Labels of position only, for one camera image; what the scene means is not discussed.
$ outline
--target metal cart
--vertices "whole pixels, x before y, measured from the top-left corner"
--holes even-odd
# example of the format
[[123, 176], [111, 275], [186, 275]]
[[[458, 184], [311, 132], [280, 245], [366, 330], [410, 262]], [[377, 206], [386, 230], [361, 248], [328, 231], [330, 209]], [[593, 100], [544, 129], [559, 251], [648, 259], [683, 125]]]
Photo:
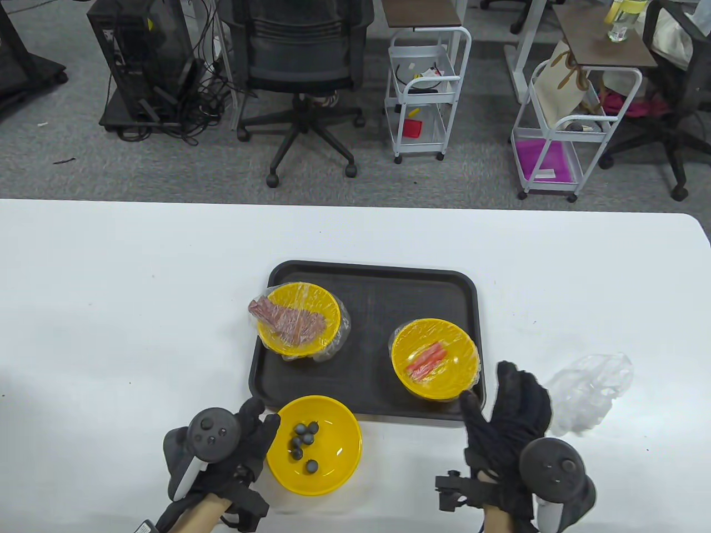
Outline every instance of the metal cart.
[[[471, 34], [462, 26], [413, 28], [415, 33], [436, 34], [437, 44], [397, 45], [398, 37], [402, 37], [405, 31], [410, 30], [400, 30], [390, 40], [390, 69], [387, 73], [383, 107], [395, 163], [402, 163], [402, 154], [432, 152], [442, 161], [447, 152], [461, 84], [464, 81], [471, 49]], [[463, 37], [465, 41], [464, 58], [458, 72], [454, 71], [452, 61], [447, 55], [455, 35]], [[447, 37], [447, 45], [443, 42], [443, 36]], [[440, 75], [414, 77], [430, 68], [439, 71]], [[413, 119], [422, 123], [420, 135], [416, 139], [404, 137], [402, 132], [405, 119], [416, 109], [419, 111]]]
[[[586, 102], [590, 109], [600, 109], [599, 112], [602, 114], [567, 115], [557, 121], [555, 127], [551, 128], [545, 119], [534, 87], [538, 75], [547, 64], [548, 60], [538, 65], [533, 72], [525, 99], [518, 111], [518, 116], [516, 117], [516, 122], [513, 125], [509, 139], [516, 160], [518, 177], [521, 182], [521, 187], [523, 188], [518, 194], [518, 199], [525, 200], [529, 190], [556, 190], [570, 192], [567, 196], [567, 200], [573, 203], [577, 200], [580, 191], [585, 187], [585, 182], [587, 182], [588, 177], [590, 177], [592, 169], [605, 151], [612, 134], [617, 129], [627, 108], [634, 99], [637, 89], [639, 89], [642, 83], [642, 73], [638, 68], [634, 67], [583, 66], [582, 69], [586, 71], [618, 70], [633, 72], [635, 75], [634, 87], [626, 98], [619, 113], [615, 116], [610, 116], [605, 115], [604, 111], [602, 111], [597, 93], [592, 87], [592, 84], [590, 84], [589, 89], [583, 97], [583, 102]], [[539, 126], [537, 129], [519, 127], [523, 112], [529, 103], [533, 104], [533, 109], [535, 110], [535, 116]], [[561, 130], [560, 128], [568, 122], [590, 124], [592, 125], [592, 131]], [[538, 146], [531, 146], [530, 143], [535, 143], [535, 141], [524, 141], [524, 139], [538, 139]], [[600, 145], [585, 172], [582, 170], [580, 160], [575, 151], [575, 142], [598, 143]], [[538, 155], [538, 157], [535, 158], [535, 164], [526, 165], [526, 161], [522, 157], [524, 150], [529, 152], [528, 155], [530, 155], [530, 151], [533, 150], [534, 158], [536, 154]]]

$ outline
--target raw meat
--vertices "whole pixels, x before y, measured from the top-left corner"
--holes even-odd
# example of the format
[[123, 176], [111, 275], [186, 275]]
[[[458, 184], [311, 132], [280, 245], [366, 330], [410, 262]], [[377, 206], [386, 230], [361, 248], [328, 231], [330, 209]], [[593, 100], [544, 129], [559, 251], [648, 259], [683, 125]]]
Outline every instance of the raw meat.
[[326, 318], [320, 313], [278, 306], [266, 296], [252, 300], [249, 310], [290, 346], [312, 343], [326, 331]]
[[441, 343], [435, 343], [407, 367], [407, 375], [413, 381], [422, 381], [425, 377], [432, 375], [446, 356], [447, 350], [444, 349], [444, 346]]

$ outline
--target orange item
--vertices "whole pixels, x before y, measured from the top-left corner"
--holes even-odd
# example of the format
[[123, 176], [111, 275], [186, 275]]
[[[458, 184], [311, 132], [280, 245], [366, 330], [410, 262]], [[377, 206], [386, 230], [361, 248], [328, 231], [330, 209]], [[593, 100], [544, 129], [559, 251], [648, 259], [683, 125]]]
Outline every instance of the orange item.
[[436, 370], [446, 356], [447, 350], [444, 349], [444, 346], [441, 343], [435, 343], [407, 367], [407, 373], [414, 381], [422, 381]]

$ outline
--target office chair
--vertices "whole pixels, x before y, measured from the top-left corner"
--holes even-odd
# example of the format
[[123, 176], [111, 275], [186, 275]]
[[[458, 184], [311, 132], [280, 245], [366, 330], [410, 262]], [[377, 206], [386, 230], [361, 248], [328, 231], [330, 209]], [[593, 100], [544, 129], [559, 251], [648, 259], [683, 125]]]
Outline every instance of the office chair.
[[[481, 0], [481, 2], [479, 2], [479, 9], [483, 9], [484, 11], [486, 11], [492, 2], [499, 2], [499, 1], [503, 1], [503, 0]], [[518, 15], [518, 20], [516, 22], [514, 22], [513, 24], [511, 24], [511, 27], [509, 28], [509, 31], [511, 33], [513, 33], [513, 35], [518, 35], [521, 32], [521, 29], [523, 28], [523, 24], [526, 22], [526, 18], [528, 17], [528, 12], [531, 9], [531, 3], [533, 2], [533, 0], [508, 0], [508, 1], [523, 2], [524, 3], [523, 10]], [[558, 5], [565, 3], [565, 0], [553, 0], [553, 1]]]
[[[686, 71], [672, 64], [652, 51], [652, 40], [657, 27], [659, 11], [664, 8], [691, 37], [693, 54]], [[686, 172], [681, 157], [683, 147], [692, 148], [711, 156], [711, 144], [705, 139], [682, 130], [682, 120], [699, 111], [711, 111], [711, 39], [704, 36], [696, 25], [683, 13], [681, 6], [669, 0], [652, 0], [647, 8], [642, 40], [652, 52], [658, 68], [647, 73], [647, 78], [661, 93], [670, 112], [662, 117], [625, 118], [626, 122], [641, 126], [644, 133], [615, 144], [608, 148], [599, 161], [600, 168], [608, 169], [614, 165], [612, 156], [652, 143], [662, 143], [671, 166], [676, 187], [671, 198], [681, 202], [689, 192], [685, 189]]]
[[355, 178], [353, 154], [321, 122], [354, 116], [353, 125], [363, 127], [363, 110], [318, 107], [304, 95], [362, 85], [365, 32], [375, 18], [373, 0], [233, 0], [231, 4], [232, 13], [221, 16], [232, 33], [235, 84], [247, 92], [293, 95], [292, 108], [283, 112], [243, 119], [245, 106], [240, 108], [237, 139], [241, 142], [250, 140], [250, 126], [291, 124], [269, 166], [267, 185], [279, 185], [277, 167], [295, 138], [309, 131], [346, 158], [346, 176]]

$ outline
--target black glove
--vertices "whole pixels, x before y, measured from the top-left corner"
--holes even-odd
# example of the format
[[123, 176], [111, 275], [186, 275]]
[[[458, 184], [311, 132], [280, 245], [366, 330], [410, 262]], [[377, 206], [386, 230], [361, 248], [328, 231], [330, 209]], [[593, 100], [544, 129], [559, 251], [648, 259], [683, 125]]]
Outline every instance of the black glove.
[[[227, 513], [237, 515], [239, 521], [223, 522], [243, 533], [256, 530], [260, 518], [267, 515], [269, 505], [258, 492], [250, 490], [264, 468], [264, 459], [277, 435], [281, 424], [278, 414], [270, 414], [260, 420], [264, 413], [264, 402], [257, 398], [248, 399], [235, 414], [240, 423], [241, 437], [232, 455], [219, 463], [211, 463], [204, 472], [198, 474], [187, 496], [171, 503], [156, 523], [160, 533], [167, 533], [187, 510], [195, 507], [208, 494], [215, 494], [232, 502]], [[184, 441], [187, 427], [175, 429], [176, 440]], [[173, 470], [180, 461], [179, 456], [166, 453], [168, 470]]]
[[483, 472], [496, 482], [485, 505], [507, 512], [519, 525], [533, 527], [533, 494], [521, 479], [519, 457], [530, 442], [545, 435], [550, 397], [533, 374], [511, 362], [500, 362], [496, 373], [498, 393], [490, 422], [481, 414], [474, 394], [464, 392], [459, 397], [469, 442], [464, 457], [473, 479]]

